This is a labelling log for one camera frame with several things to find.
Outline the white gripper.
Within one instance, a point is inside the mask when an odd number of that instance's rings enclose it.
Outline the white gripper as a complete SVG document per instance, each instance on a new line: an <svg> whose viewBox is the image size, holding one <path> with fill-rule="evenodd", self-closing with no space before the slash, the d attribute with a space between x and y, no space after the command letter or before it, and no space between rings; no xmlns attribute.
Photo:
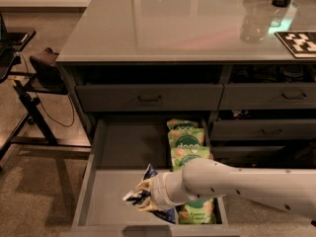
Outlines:
<svg viewBox="0 0 316 237"><path fill-rule="evenodd" d="M198 199L186 188L181 171L159 173L153 179L141 181L134 190L151 193L151 197L138 206L139 211L167 210Z"/></svg>

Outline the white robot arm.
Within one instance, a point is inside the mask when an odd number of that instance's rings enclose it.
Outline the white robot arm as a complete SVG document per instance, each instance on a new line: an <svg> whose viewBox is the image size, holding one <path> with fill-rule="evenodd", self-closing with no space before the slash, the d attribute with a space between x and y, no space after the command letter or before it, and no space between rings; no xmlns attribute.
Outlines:
<svg viewBox="0 0 316 237"><path fill-rule="evenodd" d="M149 193L139 207L142 211L167 210L193 200L236 194L316 220L315 169L237 168L195 158L178 171L140 182L134 190Z"/></svg>

